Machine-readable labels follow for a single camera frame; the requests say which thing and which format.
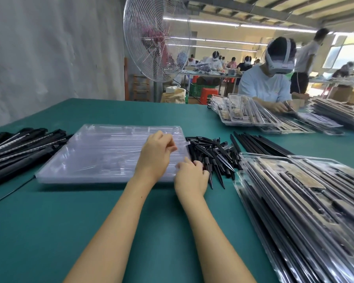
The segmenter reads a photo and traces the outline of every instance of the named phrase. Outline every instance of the green table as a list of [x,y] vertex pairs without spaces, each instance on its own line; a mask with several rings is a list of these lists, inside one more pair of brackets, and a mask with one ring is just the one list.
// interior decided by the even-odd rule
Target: green table
[[[233,128],[203,105],[69,99],[0,127],[61,128],[76,132],[85,123],[179,125],[185,136],[230,141]],[[250,133],[259,133],[248,129]],[[327,157],[354,167],[354,134],[270,137],[295,154]],[[0,197],[37,169],[0,186]],[[205,195],[224,234],[258,283],[277,278],[231,180],[226,190],[214,177]],[[109,214],[124,185],[41,185],[36,180],[0,202],[0,282],[61,282]],[[173,185],[156,185],[140,216],[124,282],[203,282],[194,239]]]

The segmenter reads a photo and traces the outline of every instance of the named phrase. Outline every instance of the white vr headset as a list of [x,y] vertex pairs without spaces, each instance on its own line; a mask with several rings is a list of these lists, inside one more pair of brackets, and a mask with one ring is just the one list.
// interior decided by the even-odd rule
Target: white vr headset
[[287,40],[287,49],[285,56],[270,56],[268,50],[266,49],[265,58],[268,63],[269,72],[271,74],[289,74],[294,70],[294,56],[290,57],[291,51],[291,41],[289,38]]

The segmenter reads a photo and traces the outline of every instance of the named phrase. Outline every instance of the plastic stool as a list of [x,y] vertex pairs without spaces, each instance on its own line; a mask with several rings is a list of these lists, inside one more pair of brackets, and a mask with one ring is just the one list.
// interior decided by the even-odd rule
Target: plastic stool
[[209,95],[218,95],[218,90],[215,88],[202,88],[200,102],[202,102],[203,105],[207,105],[207,97]]
[[198,75],[193,76],[193,80],[191,81],[191,83],[196,83],[198,77],[199,77]]

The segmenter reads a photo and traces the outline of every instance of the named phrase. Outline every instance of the fan grille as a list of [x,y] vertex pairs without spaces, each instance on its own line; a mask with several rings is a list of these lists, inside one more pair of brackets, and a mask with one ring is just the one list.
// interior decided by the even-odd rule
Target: fan grille
[[191,31],[182,0],[127,0],[123,30],[131,58],[151,80],[169,81],[185,66]]

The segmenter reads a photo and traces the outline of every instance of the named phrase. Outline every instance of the left hand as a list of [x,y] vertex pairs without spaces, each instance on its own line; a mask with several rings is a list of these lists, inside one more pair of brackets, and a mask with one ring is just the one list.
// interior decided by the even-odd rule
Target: left hand
[[171,134],[157,131],[148,137],[140,152],[134,178],[149,180],[154,185],[165,173],[170,155],[177,150]]

